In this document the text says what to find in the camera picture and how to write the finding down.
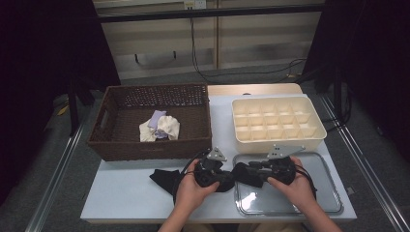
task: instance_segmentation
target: wall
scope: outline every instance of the wall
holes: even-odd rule
[[[215,0],[207,1],[207,8],[323,2]],[[177,0],[94,0],[94,5],[99,15],[184,9],[183,1]],[[196,18],[193,25],[199,69],[287,64],[295,58],[307,57],[319,17],[320,13],[303,13]],[[102,28],[121,79],[194,71],[189,19],[104,23]]]

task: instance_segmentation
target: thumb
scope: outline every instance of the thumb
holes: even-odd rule
[[[220,182],[215,182],[213,184],[211,184],[210,186],[206,187],[206,191],[208,194],[215,192],[217,190],[217,188],[220,186]]]

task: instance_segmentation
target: handheld controller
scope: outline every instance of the handheld controller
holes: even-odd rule
[[[227,161],[223,153],[214,148],[208,155],[204,156],[195,166],[194,177],[201,187],[208,187],[215,182],[220,182],[217,191],[230,189],[233,176],[229,171],[223,171],[223,161]]]
[[[272,151],[264,161],[250,161],[247,171],[249,175],[259,176],[267,182],[268,177],[273,177],[280,182],[290,185],[296,176],[296,165],[289,155],[304,150],[305,147],[290,147],[274,145]]]

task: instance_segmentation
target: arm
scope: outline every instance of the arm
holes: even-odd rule
[[[191,172],[198,162],[199,160],[197,159],[188,167],[187,175],[185,175],[178,187],[174,209],[161,226],[159,232],[180,232],[190,214],[202,204],[206,196],[215,192],[220,185],[219,182],[216,182],[209,187],[202,188],[195,181]]]
[[[302,166],[299,159],[291,159],[295,164]],[[289,186],[272,177],[268,178],[268,182],[285,194],[289,201],[307,217],[314,231],[341,231],[314,199],[306,177],[297,173],[295,180]]]

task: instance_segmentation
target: table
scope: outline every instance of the table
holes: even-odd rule
[[[233,125],[223,119],[231,118],[226,104],[232,98],[248,98],[243,94],[258,96],[301,96],[302,90],[296,84],[230,85],[209,86],[213,145],[218,146],[228,162],[223,169],[233,168],[232,159],[238,153],[231,134]],[[348,221],[356,214],[342,185],[332,158],[323,142],[317,148],[327,163],[337,188],[343,211],[330,215],[335,221]],[[91,223],[162,223],[173,209],[172,196],[155,184],[149,176],[155,168],[173,171],[182,169],[186,159],[178,160],[134,160],[103,161],[89,192],[81,218]],[[256,223],[264,221],[303,221],[305,217],[243,217],[234,201],[233,189],[225,193],[213,193],[191,215],[190,223]]]

